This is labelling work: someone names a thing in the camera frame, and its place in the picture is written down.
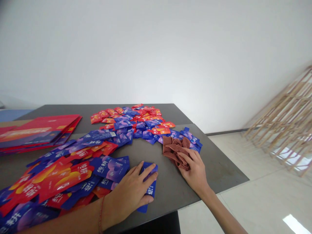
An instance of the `brown cloth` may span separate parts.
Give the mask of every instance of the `brown cloth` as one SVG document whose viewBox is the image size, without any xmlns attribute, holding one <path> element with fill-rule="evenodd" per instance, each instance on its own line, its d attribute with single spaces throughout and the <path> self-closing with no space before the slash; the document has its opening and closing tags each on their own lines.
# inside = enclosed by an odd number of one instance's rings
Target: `brown cloth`
<svg viewBox="0 0 312 234">
<path fill-rule="evenodd" d="M 170 161 L 179 168 L 189 170 L 189 164 L 181 157 L 181 155 L 189 156 L 189 153 L 186 152 L 184 148 L 188 148 L 191 142 L 189 139 L 184 137 L 182 141 L 179 139 L 173 139 L 172 137 L 163 136 L 163 148 L 162 154 L 170 159 Z"/>
</svg>

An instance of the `gray table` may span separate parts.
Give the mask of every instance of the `gray table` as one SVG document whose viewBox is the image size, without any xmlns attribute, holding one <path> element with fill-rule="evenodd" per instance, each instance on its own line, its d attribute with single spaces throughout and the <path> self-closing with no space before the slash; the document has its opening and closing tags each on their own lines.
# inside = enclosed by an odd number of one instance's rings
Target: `gray table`
<svg viewBox="0 0 312 234">
<path fill-rule="evenodd" d="M 167 114 L 167 116 L 174 115 L 170 113 L 169 106 L 174 107 L 175 105 L 168 104 L 167 108 L 163 108 L 168 110 L 168 113 L 160 108 L 162 113 Z M 66 112 L 66 110 L 65 112 L 59 111 L 53 114 L 58 115 L 79 113 L 73 107 L 71 107 L 71 109 L 71 113 Z M 89 111 L 93 113 L 99 111 L 100 109 L 101 108 L 94 110 L 90 107 Z M 174 112 L 179 113 L 181 111 L 176 107 L 174 108 Z M 34 114 L 30 116 L 31 118 L 38 117 L 38 115 L 36 116 Z M 209 138 L 195 124 L 187 123 L 187 121 L 190 120 L 185 115 L 182 115 L 181 118 L 179 118 L 178 116 L 174 116 L 173 119 L 175 119 L 176 121 L 165 116 L 164 118 L 176 124 L 174 130 L 180 131 L 183 130 L 184 127 L 189 127 L 190 132 L 200 139 L 201 143 L 203 144 L 203 147 L 201 149 L 201 157 L 206 166 L 207 181 L 211 188 L 215 191 L 215 193 L 220 193 L 224 190 L 227 190 L 249 180 L 242 173 L 242 171 L 239 170 L 238 167 L 236 167 L 235 164 L 232 163 L 231 160 L 229 160 L 228 157 L 211 140 L 209 140 Z M 20 119 L 29 119 L 29 117 L 23 116 L 22 118 L 19 118 L 19 120 Z M 177 125 L 177 122 L 180 123 L 184 121 L 186 121 L 186 123 Z M 81 122 L 80 125 L 82 125 L 80 129 L 88 129 L 88 131 L 92 129 L 97 129 L 92 127 L 89 118 L 87 123 Z M 83 134 L 73 134 L 71 138 L 79 138 L 88 131 L 85 131 Z M 34 161 L 39 156 L 48 152 L 49 150 L 50 149 L 42 149 L 23 154 L 7 155 L 1 157 L 0 188 L 4 188 L 13 184 L 25 171 L 26 164 Z M 126 155 L 128 155 L 130 158 L 131 167 L 137 165 L 142 160 L 147 162 L 153 162 L 158 165 L 159 175 L 156 184 L 155 200 L 154 202 L 149 204 L 146 214 L 133 212 L 125 221 L 108 229 L 107 233 L 118 233 L 127 229 L 131 229 L 133 227 L 139 226 L 145 222 L 151 221 L 155 218 L 176 211 L 200 200 L 197 194 L 188 186 L 186 181 L 183 179 L 179 170 L 170 162 L 169 159 L 162 155 L 162 144 L 156 142 L 154 145 L 151 145 L 143 139 L 134 139 L 132 145 L 126 145 L 121 147 L 112 154 L 112 157 L 121 157 Z"/>
</svg>

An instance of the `stack of packets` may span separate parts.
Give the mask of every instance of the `stack of packets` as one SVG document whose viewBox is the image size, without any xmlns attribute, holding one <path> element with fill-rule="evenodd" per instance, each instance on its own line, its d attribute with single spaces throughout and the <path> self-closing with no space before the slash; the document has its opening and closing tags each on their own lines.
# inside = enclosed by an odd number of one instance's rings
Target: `stack of packets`
<svg viewBox="0 0 312 234">
<path fill-rule="evenodd" d="M 63 145 L 81 119 L 79 115 L 48 116 L 20 127 L 0 128 L 0 156 Z"/>
<path fill-rule="evenodd" d="M 188 128 L 178 132 L 166 122 L 159 109 L 142 104 L 132 108 L 107 109 L 93 115 L 110 122 L 99 130 L 70 140 L 34 162 L 12 186 L 0 191 L 0 233 L 15 233 L 86 206 L 97 197 L 109 194 L 130 169 L 128 156 L 112 158 L 116 149 L 132 144 L 134 138 L 162 143 L 163 136 L 191 141 L 191 149 L 200 152 L 201 143 Z M 141 173 L 150 166 L 145 162 Z M 145 180 L 158 170 L 158 166 Z M 156 180 L 146 195 L 155 197 Z M 137 210 L 147 212 L 147 205 Z"/>
<path fill-rule="evenodd" d="M 156 141 L 163 143 L 162 137 L 170 136 L 178 139 L 187 137 L 191 142 L 190 149 L 198 152 L 201 151 L 202 147 L 200 140 L 189 132 L 189 128 L 186 127 L 180 132 L 171 130 L 170 128 L 175 127 L 175 124 L 166 122 L 159 109 L 143 104 L 132 106 L 132 108 L 116 107 L 115 109 L 102 110 L 91 116 L 91 124 L 95 123 L 109 123 L 100 127 L 106 132 L 115 132 L 116 130 L 118 132 L 122 127 L 122 131 L 126 133 L 124 128 L 127 127 L 128 131 L 132 129 L 133 138 L 142 138 L 152 145 Z"/>
</svg>

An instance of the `forearm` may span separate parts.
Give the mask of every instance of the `forearm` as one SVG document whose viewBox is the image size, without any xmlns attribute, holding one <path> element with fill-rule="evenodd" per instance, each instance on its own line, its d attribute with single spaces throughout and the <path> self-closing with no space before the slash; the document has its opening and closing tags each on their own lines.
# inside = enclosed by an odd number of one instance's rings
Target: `forearm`
<svg viewBox="0 0 312 234">
<path fill-rule="evenodd" d="M 99 233 L 99 215 L 102 199 L 79 210 L 27 229 L 22 234 Z"/>
<path fill-rule="evenodd" d="M 214 215 L 225 234 L 247 234 L 209 186 L 199 196 Z"/>
</svg>

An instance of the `red string bracelet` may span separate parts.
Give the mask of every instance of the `red string bracelet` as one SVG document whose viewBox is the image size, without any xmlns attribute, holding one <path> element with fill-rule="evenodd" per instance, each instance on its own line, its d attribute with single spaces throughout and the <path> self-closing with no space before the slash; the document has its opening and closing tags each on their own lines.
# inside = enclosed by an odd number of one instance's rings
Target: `red string bracelet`
<svg viewBox="0 0 312 234">
<path fill-rule="evenodd" d="M 102 220 L 102 208 L 103 208 L 103 202 L 104 202 L 104 198 L 102 199 L 102 202 L 101 202 L 101 210 L 100 210 L 100 216 L 99 216 L 99 220 L 98 220 L 98 225 L 99 225 L 99 233 L 100 234 L 103 234 L 103 231 L 102 231 L 102 225 L 101 225 L 101 220 Z"/>
</svg>

